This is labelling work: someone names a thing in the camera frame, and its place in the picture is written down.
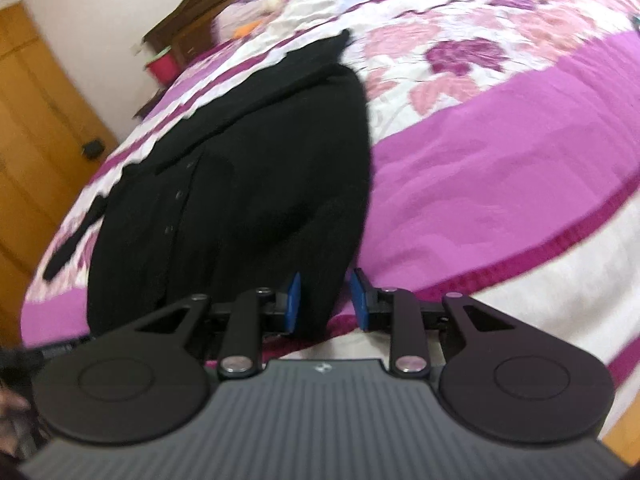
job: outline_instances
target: black shirt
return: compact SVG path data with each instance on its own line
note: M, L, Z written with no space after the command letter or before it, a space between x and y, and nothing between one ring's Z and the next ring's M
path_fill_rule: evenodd
M321 335L364 225L370 181L366 98L338 59L347 31L179 121L129 164L53 255L51 279L104 215L88 280L100 335L193 294L231 301L302 276L296 333Z

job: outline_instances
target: headboard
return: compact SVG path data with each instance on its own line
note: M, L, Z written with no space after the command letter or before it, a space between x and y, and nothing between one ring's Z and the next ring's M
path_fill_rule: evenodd
M183 0L143 38L156 52L171 46L180 66L211 49L210 22L232 0Z

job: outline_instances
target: white wall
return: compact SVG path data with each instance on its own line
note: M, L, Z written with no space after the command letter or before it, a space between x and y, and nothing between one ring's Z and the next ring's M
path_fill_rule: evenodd
M44 40L88 103L118 139L156 84L139 43L181 0L24 0Z

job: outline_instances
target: white logo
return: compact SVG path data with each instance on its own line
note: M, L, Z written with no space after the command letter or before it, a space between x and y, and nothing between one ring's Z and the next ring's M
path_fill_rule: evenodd
M333 370L334 367L332 367L329 363L322 363L322 364L316 365L314 369L316 370L316 372L320 372L321 374L327 374L331 370Z

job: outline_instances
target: triangular cutout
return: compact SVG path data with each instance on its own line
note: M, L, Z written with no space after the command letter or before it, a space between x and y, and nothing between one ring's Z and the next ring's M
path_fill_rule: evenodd
M136 331L150 332L153 334L172 334L180 326L180 323L182 323L188 311L188 308L179 308L166 316L153 320L148 325L140 327Z
M478 332L497 332L498 330L512 330L514 327L491 314L487 314L474 305L465 305L465 312Z

